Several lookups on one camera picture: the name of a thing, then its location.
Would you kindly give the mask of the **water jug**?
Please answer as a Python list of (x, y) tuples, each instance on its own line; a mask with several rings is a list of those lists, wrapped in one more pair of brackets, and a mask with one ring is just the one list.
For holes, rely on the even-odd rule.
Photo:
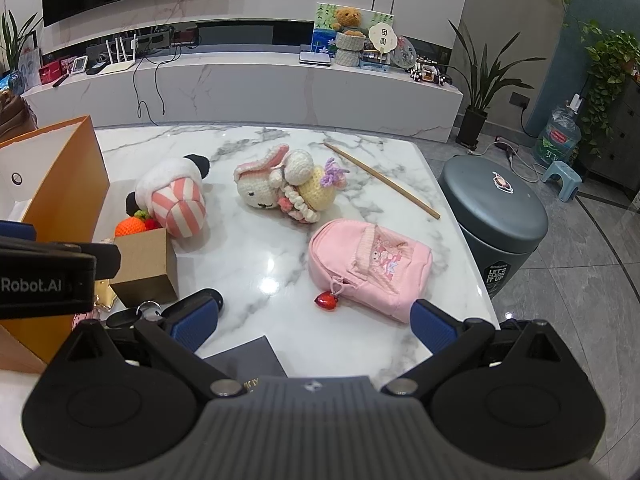
[(548, 122), (534, 145), (534, 157), (539, 165), (549, 167), (552, 162), (568, 162), (582, 138), (577, 123), (582, 97), (575, 93), (572, 99), (552, 110)]

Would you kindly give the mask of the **black car key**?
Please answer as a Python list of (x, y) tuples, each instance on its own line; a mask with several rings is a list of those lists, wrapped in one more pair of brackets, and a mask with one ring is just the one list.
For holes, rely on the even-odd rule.
[(105, 321), (110, 330), (129, 328), (140, 320), (157, 322), (160, 319), (162, 308), (156, 301), (146, 300), (134, 308), (126, 308), (111, 314)]

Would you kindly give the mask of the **black gift box gold lettering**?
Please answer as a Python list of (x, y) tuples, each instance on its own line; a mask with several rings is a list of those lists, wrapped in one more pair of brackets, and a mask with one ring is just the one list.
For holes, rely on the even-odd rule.
[(260, 378), (286, 377), (266, 336), (209, 356), (204, 361), (242, 384), (247, 391), (254, 391)]

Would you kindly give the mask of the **crochet bunny doll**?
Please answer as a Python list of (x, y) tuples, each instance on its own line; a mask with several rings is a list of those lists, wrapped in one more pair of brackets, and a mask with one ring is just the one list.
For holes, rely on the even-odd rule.
[(346, 188), (347, 174), (333, 157), (320, 166), (309, 152), (280, 144), (261, 159), (237, 166), (233, 180), (248, 206), (278, 208), (299, 223), (314, 224)]

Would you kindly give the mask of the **grey round stool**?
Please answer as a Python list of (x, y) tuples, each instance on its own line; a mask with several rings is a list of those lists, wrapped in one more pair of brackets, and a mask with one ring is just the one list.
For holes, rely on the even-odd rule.
[(515, 174), (478, 156), (449, 159), (438, 184), (488, 295), (497, 295), (547, 235), (544, 205)]

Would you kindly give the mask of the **white wifi router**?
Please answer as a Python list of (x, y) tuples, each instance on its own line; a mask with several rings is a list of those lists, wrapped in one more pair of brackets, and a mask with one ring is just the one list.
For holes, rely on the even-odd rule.
[(100, 70), (101, 74), (114, 74), (126, 72), (137, 61), (138, 38), (134, 35), (128, 41), (129, 47), (126, 47), (125, 40), (122, 36), (118, 36), (110, 44), (105, 43), (108, 63)]

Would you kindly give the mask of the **orange crochet fruit charm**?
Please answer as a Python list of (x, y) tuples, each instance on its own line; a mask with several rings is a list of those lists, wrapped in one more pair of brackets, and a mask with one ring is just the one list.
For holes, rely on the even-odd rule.
[(133, 216), (119, 222), (115, 228), (114, 237), (139, 234), (161, 227), (160, 222), (152, 218), (146, 211), (138, 210)]

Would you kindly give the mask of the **small blue plastic stool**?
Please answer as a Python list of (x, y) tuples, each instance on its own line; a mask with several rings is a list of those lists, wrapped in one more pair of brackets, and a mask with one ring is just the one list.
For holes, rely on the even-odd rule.
[(558, 199), (563, 203), (570, 202), (582, 185), (580, 175), (562, 160), (552, 162), (540, 180), (542, 183), (558, 182), (560, 186)]

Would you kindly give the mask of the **teddy bear in pot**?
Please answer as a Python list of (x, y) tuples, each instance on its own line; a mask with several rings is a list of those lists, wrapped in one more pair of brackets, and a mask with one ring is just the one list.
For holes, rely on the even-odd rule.
[(360, 53), (367, 37), (360, 27), (361, 13), (356, 8), (342, 6), (334, 12), (331, 25), (335, 35), (335, 63), (346, 67), (359, 65)]

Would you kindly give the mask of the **silver laptop on cabinet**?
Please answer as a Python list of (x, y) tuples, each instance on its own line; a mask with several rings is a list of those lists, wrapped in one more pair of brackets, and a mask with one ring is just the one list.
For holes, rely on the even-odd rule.
[(303, 44), (299, 49), (298, 62), (304, 65), (331, 66), (332, 56), (326, 47)]

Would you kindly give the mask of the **panda plush pink striped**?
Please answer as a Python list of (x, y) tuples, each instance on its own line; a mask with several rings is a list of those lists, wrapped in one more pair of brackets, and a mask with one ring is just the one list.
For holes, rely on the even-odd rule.
[(165, 159), (138, 180), (126, 213), (154, 220), (173, 237), (198, 235), (206, 220), (203, 180), (209, 169), (209, 160), (197, 154)]

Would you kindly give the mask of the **pink mini backpack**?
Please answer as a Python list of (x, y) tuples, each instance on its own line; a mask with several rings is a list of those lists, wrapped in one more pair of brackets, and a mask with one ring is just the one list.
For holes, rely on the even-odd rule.
[(332, 311), (347, 299), (407, 324), (421, 297), (433, 254), (426, 245), (377, 224), (326, 222), (311, 237), (308, 269), (321, 290), (316, 305)]

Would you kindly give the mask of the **potted green plant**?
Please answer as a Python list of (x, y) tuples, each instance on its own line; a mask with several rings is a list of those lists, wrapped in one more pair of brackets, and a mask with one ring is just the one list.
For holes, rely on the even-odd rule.
[(536, 63), (544, 61), (543, 56), (530, 56), (529, 58), (519, 58), (518, 60), (502, 64), (502, 57), (512, 44), (521, 35), (517, 32), (498, 51), (492, 60), (489, 59), (488, 44), (478, 50), (475, 47), (471, 33), (466, 25), (461, 22), (456, 26), (449, 22), (454, 31), (466, 59), (465, 68), (459, 68), (452, 64), (448, 65), (463, 79), (465, 89), (468, 92), (469, 103), (465, 107), (462, 123), (456, 136), (457, 144), (460, 144), (470, 151), (477, 148), (478, 137), (482, 132), (488, 117), (490, 104), (496, 94), (504, 88), (514, 87), (525, 90), (533, 90), (533, 86), (520, 77), (509, 77), (508, 73), (513, 67), (524, 63)]

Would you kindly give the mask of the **round paper fan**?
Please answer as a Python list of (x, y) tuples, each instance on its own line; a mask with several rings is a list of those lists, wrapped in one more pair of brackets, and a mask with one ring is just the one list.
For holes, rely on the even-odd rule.
[(393, 27), (384, 22), (376, 23), (369, 28), (369, 40), (380, 55), (393, 52), (398, 44)]

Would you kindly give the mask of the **wooden stick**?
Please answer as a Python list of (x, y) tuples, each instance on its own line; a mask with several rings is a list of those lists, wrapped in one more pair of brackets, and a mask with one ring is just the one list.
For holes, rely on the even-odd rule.
[(351, 154), (348, 154), (347, 152), (345, 152), (341, 148), (338, 148), (337, 146), (329, 144), (328, 142), (323, 142), (323, 145), (329, 150), (331, 150), (333, 153), (340, 155), (341, 158), (346, 159), (348, 162), (351, 162), (353, 165), (362, 169), (367, 174), (370, 174), (370, 176), (374, 177), (376, 180), (383, 182), (385, 185), (387, 185), (389, 188), (392, 188), (395, 192), (397, 192), (401, 196), (404, 196), (409, 202), (415, 204), (416, 206), (424, 210), (432, 218), (436, 220), (440, 219), (440, 213), (438, 211), (436, 211), (431, 206), (428, 206), (427, 203), (422, 202), (420, 198), (417, 198), (416, 196), (414, 196), (413, 194), (405, 190), (402, 186), (398, 185), (393, 180), (390, 180), (390, 178), (384, 176), (384, 174), (381, 174), (380, 172), (378, 172), (378, 170), (375, 170), (372, 167), (366, 165), (364, 162), (362, 162), (358, 158), (352, 156)]

